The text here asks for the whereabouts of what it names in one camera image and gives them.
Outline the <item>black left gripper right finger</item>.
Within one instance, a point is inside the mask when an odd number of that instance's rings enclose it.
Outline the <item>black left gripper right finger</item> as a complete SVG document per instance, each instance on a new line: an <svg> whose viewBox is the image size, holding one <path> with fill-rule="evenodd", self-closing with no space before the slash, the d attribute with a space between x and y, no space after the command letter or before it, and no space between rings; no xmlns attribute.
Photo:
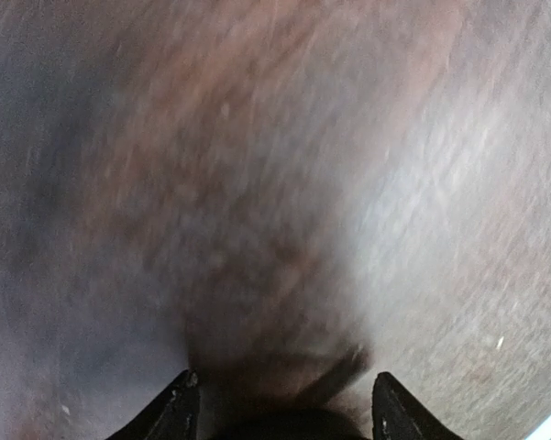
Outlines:
<svg viewBox="0 0 551 440"><path fill-rule="evenodd" d="M390 372L372 391L374 440L462 440L434 417Z"/></svg>

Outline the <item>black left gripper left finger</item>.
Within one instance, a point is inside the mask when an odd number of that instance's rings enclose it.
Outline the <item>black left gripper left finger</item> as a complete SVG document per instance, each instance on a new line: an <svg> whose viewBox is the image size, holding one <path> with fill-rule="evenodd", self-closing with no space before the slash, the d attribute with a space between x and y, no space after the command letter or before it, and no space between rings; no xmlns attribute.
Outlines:
<svg viewBox="0 0 551 440"><path fill-rule="evenodd" d="M107 440L195 439L199 412L198 376L186 369Z"/></svg>

